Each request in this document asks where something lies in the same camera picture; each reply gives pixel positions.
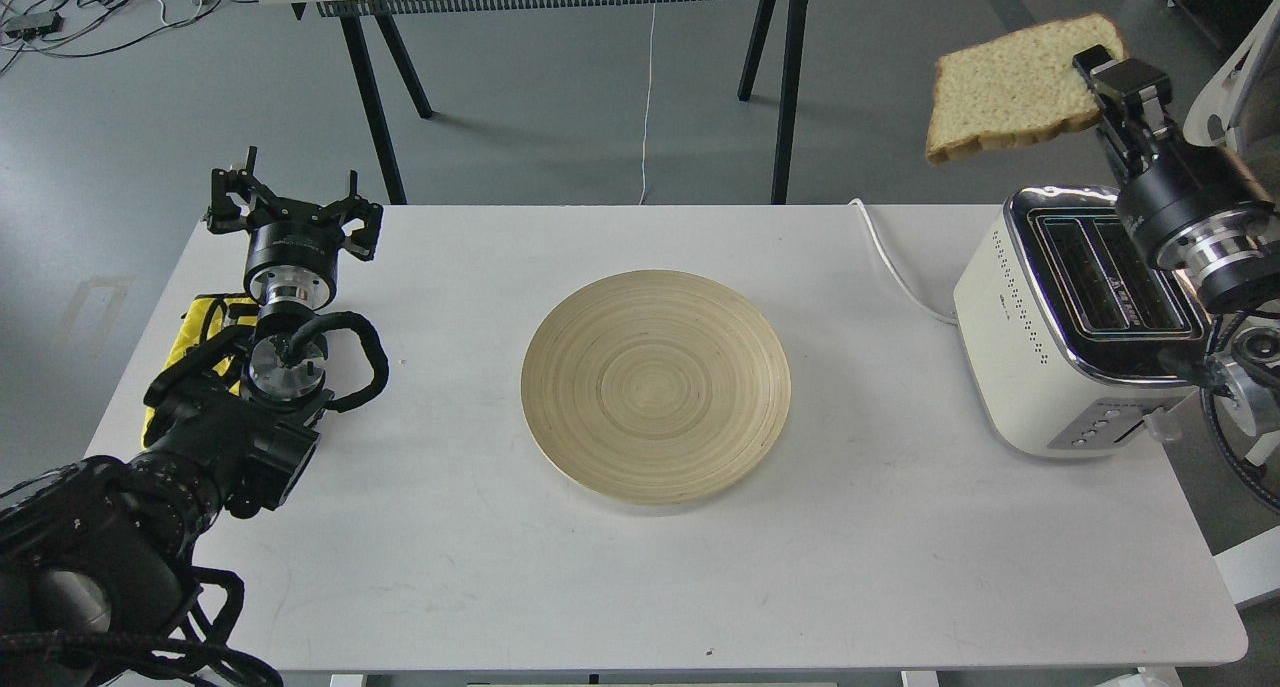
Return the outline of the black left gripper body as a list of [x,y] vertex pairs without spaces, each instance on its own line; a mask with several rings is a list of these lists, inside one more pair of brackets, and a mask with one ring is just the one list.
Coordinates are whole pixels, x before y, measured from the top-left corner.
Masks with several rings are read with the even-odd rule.
[[302,287],[308,299],[337,294],[339,237],[311,223],[270,223],[250,233],[244,264],[244,290],[268,299],[270,287]]

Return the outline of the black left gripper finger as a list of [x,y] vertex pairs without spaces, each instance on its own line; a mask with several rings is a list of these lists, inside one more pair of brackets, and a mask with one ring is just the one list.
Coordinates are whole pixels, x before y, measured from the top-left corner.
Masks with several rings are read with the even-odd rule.
[[348,173],[347,189],[343,198],[314,210],[312,226],[319,228],[335,249],[346,249],[361,262],[371,262],[380,239],[383,205],[360,194],[355,169]]
[[291,217],[285,200],[255,177],[259,148],[248,146],[243,162],[211,171],[210,203],[205,212],[206,230],[252,233]]

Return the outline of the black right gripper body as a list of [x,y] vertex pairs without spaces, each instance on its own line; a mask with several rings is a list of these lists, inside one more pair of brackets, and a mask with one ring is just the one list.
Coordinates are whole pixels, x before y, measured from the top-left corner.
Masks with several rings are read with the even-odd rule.
[[1185,262],[1179,242],[1184,232],[1222,217],[1258,233],[1275,212],[1274,200],[1236,154],[1192,145],[1171,132],[1114,171],[1121,223],[1147,266],[1162,271]]

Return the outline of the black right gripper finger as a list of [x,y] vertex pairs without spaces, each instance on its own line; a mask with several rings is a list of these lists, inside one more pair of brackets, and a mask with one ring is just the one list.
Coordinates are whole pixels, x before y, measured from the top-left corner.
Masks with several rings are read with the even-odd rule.
[[1100,107],[1097,130],[1108,148],[1110,168],[1120,184],[1128,184],[1148,168],[1151,67],[1140,59],[1120,61],[1102,45],[1076,52],[1073,67]]
[[1100,130],[1116,154],[1152,154],[1158,141],[1179,134],[1171,99],[1167,73],[1140,59],[1098,67]]

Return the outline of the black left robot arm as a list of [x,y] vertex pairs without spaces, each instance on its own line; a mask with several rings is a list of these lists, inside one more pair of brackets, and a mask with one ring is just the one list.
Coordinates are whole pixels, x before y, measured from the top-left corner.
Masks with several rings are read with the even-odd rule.
[[332,203],[283,198],[242,168],[215,169],[211,233],[247,233],[244,294],[256,321],[218,333],[151,383],[142,452],[88,455],[3,495],[3,683],[152,681],[279,686],[230,647],[244,583],[198,567],[221,514],[285,503],[315,454],[316,423],[379,397],[389,359],[361,313],[329,312],[342,251],[374,258],[383,209],[348,177]]

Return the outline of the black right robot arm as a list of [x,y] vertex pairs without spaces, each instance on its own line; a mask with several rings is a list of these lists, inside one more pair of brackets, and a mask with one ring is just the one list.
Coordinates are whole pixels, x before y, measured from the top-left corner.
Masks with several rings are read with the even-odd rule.
[[1212,445],[1234,476],[1267,508],[1266,464],[1233,452],[1219,406],[1238,409],[1251,435],[1277,432],[1277,225],[1274,200],[1235,151],[1189,143],[1169,114],[1166,73],[1093,45],[1071,59],[1100,110],[1098,139],[1117,180],[1115,209],[1138,257],[1153,271],[1187,278],[1210,315],[1203,348],[1165,353],[1199,391]]

